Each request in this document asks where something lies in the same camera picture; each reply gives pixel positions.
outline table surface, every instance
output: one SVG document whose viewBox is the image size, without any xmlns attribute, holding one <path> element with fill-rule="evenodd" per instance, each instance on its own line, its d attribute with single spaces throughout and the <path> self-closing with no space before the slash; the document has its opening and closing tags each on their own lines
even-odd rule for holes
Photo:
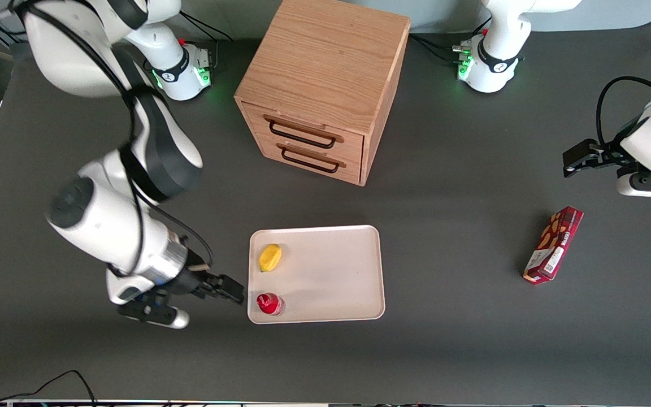
<svg viewBox="0 0 651 407">
<path fill-rule="evenodd" d="M 163 207 L 243 283 L 256 230 L 372 224 L 385 314 L 258 326 L 245 307 L 193 297 L 173 301 L 192 316 L 186 330 L 120 317 L 104 266 L 44 211 L 124 141 L 127 111 L 67 95 L 18 58 L 0 110 L 0 396 L 79 369 L 100 399 L 651 405 L 651 199 L 618 195 L 612 170 L 561 170 L 561 153 L 594 137 L 602 86 L 651 79 L 651 25 L 532 34 L 494 95 L 409 42 L 364 188 L 262 157 L 232 98 L 257 42 L 220 45 L 214 87 L 170 103 L 201 151 L 201 185 Z M 605 133 L 649 99 L 615 87 Z M 520 272 L 567 205 L 585 213 L 579 232 L 556 280 L 532 286 Z M 85 394 L 71 378 L 41 396 Z"/>
</svg>

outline green led light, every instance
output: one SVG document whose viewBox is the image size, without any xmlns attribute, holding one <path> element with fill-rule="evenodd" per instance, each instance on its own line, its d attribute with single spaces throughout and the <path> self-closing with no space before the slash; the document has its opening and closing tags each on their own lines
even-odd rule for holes
<svg viewBox="0 0 651 407">
<path fill-rule="evenodd" d="M 205 68 L 197 68 L 197 67 L 193 67 L 193 68 L 197 74 L 197 80 L 199 80 L 199 84 L 201 84 L 202 87 L 204 88 L 210 86 L 210 71 Z"/>
<path fill-rule="evenodd" d="M 471 70 L 471 65 L 473 62 L 472 57 L 468 57 L 466 61 L 463 61 L 461 67 L 459 68 L 459 73 L 457 74 L 460 80 L 466 80 L 468 77 L 468 72 Z"/>
<path fill-rule="evenodd" d="M 162 89 L 162 83 L 160 83 L 160 78 L 157 77 L 157 74 L 155 73 L 155 70 L 152 70 L 152 75 L 155 77 L 155 80 L 157 81 L 158 88 Z"/>
</svg>

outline drawer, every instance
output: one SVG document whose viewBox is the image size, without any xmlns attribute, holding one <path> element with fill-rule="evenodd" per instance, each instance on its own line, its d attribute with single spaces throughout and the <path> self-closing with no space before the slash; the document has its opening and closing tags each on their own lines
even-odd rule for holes
<svg viewBox="0 0 651 407">
<path fill-rule="evenodd" d="M 357 160 L 348 157 L 334 157 L 320 149 L 306 148 L 301 144 L 295 144 L 295 142 L 284 141 L 279 136 L 260 133 L 255 136 L 258 139 L 261 152 L 269 159 L 346 181 L 347 183 L 359 184 L 361 174 L 360 155 Z"/>
<path fill-rule="evenodd" d="M 363 136 L 347 131 L 298 123 L 277 111 L 243 102 L 251 130 L 256 137 L 274 137 L 276 142 L 300 147 L 331 159 L 354 162 L 360 167 L 363 154 Z"/>
</svg>

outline red cardboard box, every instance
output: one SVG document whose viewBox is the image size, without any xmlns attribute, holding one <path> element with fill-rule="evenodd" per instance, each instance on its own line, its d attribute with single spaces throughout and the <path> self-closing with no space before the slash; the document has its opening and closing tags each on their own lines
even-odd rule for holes
<svg viewBox="0 0 651 407">
<path fill-rule="evenodd" d="M 526 281 L 541 284 L 554 280 L 583 215 L 571 206 L 552 215 L 522 275 Z"/>
</svg>

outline red bottle cap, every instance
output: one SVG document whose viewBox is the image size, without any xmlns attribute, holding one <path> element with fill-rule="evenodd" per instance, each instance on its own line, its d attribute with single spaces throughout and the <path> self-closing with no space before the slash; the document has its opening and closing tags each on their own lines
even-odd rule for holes
<svg viewBox="0 0 651 407">
<path fill-rule="evenodd" d="M 261 307 L 262 312 L 273 314 L 278 309 L 281 299 L 273 293 L 265 293 L 260 294 L 256 302 L 258 302 L 258 306 Z"/>
</svg>

